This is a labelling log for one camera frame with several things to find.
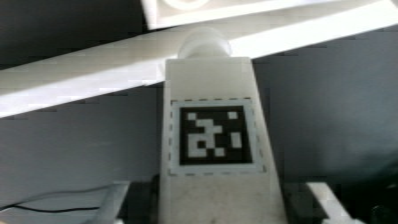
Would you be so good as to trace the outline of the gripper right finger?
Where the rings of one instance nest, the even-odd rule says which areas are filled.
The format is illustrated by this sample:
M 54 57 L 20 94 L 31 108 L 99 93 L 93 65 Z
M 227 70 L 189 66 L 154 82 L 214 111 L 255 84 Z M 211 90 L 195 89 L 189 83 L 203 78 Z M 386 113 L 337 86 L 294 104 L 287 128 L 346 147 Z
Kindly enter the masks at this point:
M 351 218 L 326 183 L 307 182 L 305 185 L 326 215 L 321 224 L 365 224 Z

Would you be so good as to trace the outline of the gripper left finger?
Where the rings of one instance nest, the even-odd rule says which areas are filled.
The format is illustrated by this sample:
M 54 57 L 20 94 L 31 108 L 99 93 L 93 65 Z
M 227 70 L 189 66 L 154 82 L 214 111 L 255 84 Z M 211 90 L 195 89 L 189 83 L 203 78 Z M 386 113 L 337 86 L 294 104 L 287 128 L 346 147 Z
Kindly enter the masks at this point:
M 83 224 L 123 224 L 116 215 L 122 208 L 127 188 L 127 182 L 115 183 L 109 186 L 95 215 Z

